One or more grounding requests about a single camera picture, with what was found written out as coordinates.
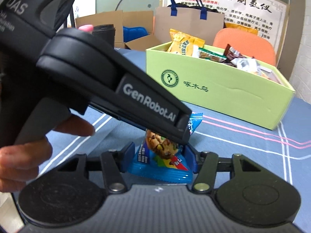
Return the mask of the person's left hand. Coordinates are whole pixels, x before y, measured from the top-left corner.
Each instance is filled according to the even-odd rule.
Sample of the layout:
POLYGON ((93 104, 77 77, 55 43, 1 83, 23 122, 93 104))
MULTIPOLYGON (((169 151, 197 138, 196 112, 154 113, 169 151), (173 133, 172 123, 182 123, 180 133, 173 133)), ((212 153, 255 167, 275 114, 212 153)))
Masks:
MULTIPOLYGON (((92 136, 94 127, 86 120, 71 115, 54 128, 60 133, 78 136, 92 136)), ((1 192, 22 190, 26 182, 35 179, 39 165, 50 159, 52 146, 47 138, 22 145, 1 148, 1 192)))

